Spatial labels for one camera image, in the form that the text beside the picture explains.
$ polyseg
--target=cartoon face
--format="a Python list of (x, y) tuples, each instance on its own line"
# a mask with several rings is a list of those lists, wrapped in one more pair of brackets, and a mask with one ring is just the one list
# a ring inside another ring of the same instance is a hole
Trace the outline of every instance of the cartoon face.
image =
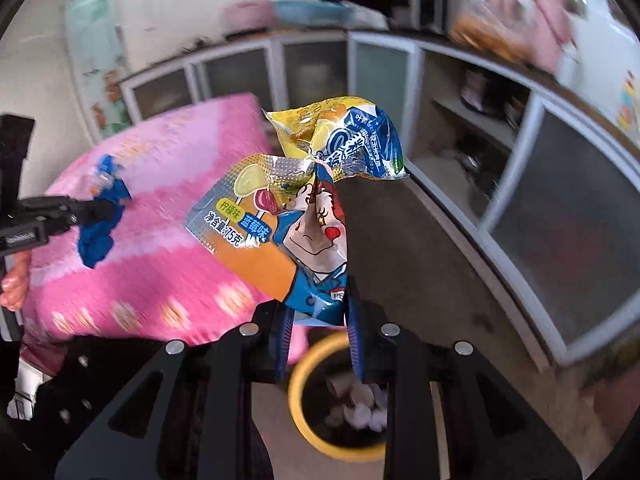
[(314, 196), (313, 186), (306, 184), (287, 204), (303, 214), (290, 225), (283, 245), (313, 272), (330, 274), (347, 261), (347, 236), (334, 186), (321, 182), (319, 190)]

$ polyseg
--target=pink tablecloth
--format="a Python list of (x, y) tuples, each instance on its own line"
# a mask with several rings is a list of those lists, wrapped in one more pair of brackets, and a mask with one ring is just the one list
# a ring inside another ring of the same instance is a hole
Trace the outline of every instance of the pink tablecloth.
[(78, 257), (76, 229), (33, 251), (23, 357), (54, 372), (49, 344), (77, 334), (209, 342), (269, 299), (183, 227), (187, 211), (231, 165), (268, 153), (260, 118), (250, 94), (213, 99), (134, 126), (64, 171), (47, 194), (86, 199), (95, 163), (116, 155), (133, 202), (95, 270)]

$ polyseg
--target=yellow label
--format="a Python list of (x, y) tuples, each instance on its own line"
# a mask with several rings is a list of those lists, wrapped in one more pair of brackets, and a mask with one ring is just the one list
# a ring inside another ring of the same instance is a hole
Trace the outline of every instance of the yellow label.
[(229, 218), (229, 220), (235, 223), (241, 221), (244, 216), (244, 209), (226, 196), (218, 200), (216, 209), (223, 217)]

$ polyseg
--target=yellow ring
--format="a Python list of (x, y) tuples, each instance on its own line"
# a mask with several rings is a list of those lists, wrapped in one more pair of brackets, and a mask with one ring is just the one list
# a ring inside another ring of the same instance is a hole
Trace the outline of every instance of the yellow ring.
[(289, 411), (291, 412), (293, 422), (296, 423), (298, 431), (308, 443), (319, 452), (336, 460), (344, 460), (345, 462), (373, 462), (374, 460), (382, 460), (385, 457), (384, 442), (359, 448), (335, 446), (317, 436), (306, 423), (305, 416), (302, 413), (302, 391), (311, 372), (319, 363), (329, 357), (329, 355), (348, 348), (349, 338), (346, 332), (331, 334), (310, 348), (309, 352), (300, 359), (291, 375), (288, 393)]

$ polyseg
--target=candy wrapper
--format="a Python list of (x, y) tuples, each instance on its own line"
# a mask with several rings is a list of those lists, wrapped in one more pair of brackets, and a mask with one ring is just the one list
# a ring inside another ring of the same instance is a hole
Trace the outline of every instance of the candy wrapper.
[(342, 325), (347, 238), (335, 182), (404, 177), (398, 133), (356, 97), (266, 116), (287, 156), (236, 164), (186, 227), (242, 279), (300, 313), (298, 322)]

